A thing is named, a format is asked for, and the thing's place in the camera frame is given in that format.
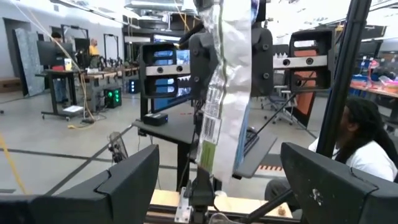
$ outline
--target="concrete floor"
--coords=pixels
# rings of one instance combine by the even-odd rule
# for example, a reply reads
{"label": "concrete floor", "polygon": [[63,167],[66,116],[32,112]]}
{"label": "concrete floor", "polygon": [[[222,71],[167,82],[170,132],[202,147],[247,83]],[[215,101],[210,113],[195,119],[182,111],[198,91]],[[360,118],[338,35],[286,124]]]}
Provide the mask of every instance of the concrete floor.
{"label": "concrete floor", "polygon": [[[42,119],[40,112],[50,110],[49,94],[15,100],[19,98],[20,93],[0,95],[0,109],[5,111],[5,114],[0,116],[0,133],[7,147],[13,149],[12,158],[26,189],[31,194],[45,194],[56,185],[59,188],[56,193],[62,192],[111,167],[111,154],[104,151],[76,175],[71,175],[106,145],[107,136],[111,132],[123,131],[139,117],[138,95],[126,95],[123,97],[122,107],[103,113],[107,119],[97,122],[90,129],[73,130],[67,128],[68,123],[63,119],[51,116]],[[316,136],[319,135],[325,104],[325,98],[315,100],[308,129]],[[270,117],[272,114],[259,108],[259,102],[253,100],[249,124],[256,128],[260,128],[266,122],[265,115]],[[186,104],[172,110],[187,113],[191,112],[192,108]],[[80,120],[74,118],[70,123],[79,125]],[[280,152],[280,144],[284,141],[294,142],[303,147],[307,147],[313,141],[306,131],[297,125],[289,126],[285,121],[269,124],[266,129],[278,136],[271,149],[273,154]],[[138,137],[136,128],[128,131],[123,140],[130,155],[150,144],[149,138]],[[171,167],[159,171],[160,184],[157,188],[174,190],[177,173],[172,168],[177,165],[177,146],[156,138],[154,143],[160,146],[160,164]],[[284,175],[283,172],[266,170],[259,170],[257,174],[265,177]],[[195,173],[192,172],[190,177],[194,178]],[[262,199],[269,180],[233,180],[225,189],[229,196]],[[16,189],[15,194],[21,194],[3,153],[0,153],[0,189]]]}

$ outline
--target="barcode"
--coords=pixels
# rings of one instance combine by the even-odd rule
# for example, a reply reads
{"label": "barcode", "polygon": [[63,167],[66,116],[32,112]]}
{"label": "barcode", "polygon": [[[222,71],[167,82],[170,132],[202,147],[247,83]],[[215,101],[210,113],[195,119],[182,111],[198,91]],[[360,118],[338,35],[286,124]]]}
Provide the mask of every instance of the barcode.
{"label": "barcode", "polygon": [[207,139],[213,139],[216,120],[205,116],[203,135]]}

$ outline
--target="white label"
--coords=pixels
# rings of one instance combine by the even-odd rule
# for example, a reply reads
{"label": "white label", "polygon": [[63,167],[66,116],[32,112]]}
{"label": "white label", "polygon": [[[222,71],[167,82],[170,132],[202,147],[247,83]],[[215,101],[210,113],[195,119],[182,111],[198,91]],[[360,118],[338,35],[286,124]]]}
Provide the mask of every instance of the white label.
{"label": "white label", "polygon": [[201,132],[204,140],[217,145],[220,127],[220,119],[211,117],[207,114],[203,115],[203,128]]}

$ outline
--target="white shirt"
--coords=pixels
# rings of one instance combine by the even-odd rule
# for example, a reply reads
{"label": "white shirt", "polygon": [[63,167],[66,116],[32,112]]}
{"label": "white shirt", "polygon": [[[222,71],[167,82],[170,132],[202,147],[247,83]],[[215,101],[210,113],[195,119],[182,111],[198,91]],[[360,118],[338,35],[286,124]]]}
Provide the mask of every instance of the white shirt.
{"label": "white shirt", "polygon": [[[316,139],[308,149],[315,152],[317,150],[318,140],[319,139]],[[336,159],[337,152],[338,149],[335,148],[332,159]],[[346,165],[391,182],[394,181],[398,173],[395,164],[390,160],[384,149],[375,141],[371,141],[365,146],[357,149],[356,152],[348,158]]]}

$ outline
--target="office chair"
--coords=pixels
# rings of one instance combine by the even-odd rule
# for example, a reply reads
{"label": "office chair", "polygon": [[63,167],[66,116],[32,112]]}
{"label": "office chair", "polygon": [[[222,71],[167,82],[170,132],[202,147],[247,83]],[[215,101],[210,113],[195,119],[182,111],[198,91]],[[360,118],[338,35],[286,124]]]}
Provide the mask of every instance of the office chair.
{"label": "office chair", "polygon": [[[285,102],[290,98],[291,92],[287,88],[287,75],[283,70],[275,70],[274,71],[274,92],[271,96],[266,97],[268,103],[264,104],[264,101],[261,101],[261,108],[264,109],[265,106],[270,105],[271,110],[277,111],[280,107],[285,104]],[[293,125],[293,108],[297,105],[296,99],[293,98],[285,107],[290,107],[291,111],[288,112],[283,109],[272,121],[272,124],[276,124],[276,121],[281,121],[282,119],[289,122],[290,125]]]}

